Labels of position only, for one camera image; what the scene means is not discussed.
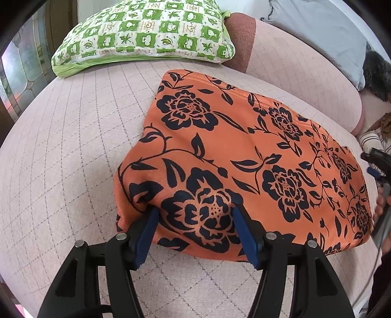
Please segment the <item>person's right hand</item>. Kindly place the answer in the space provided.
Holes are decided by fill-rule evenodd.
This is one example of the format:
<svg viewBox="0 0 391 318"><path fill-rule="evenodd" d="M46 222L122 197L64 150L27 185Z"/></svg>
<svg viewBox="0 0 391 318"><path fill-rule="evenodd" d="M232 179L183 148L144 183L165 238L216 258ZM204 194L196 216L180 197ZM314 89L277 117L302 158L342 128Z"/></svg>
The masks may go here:
<svg viewBox="0 0 391 318"><path fill-rule="evenodd" d="M373 215L372 239L380 248L382 256L385 256L390 252L390 189L386 185L379 187L378 192Z"/></svg>

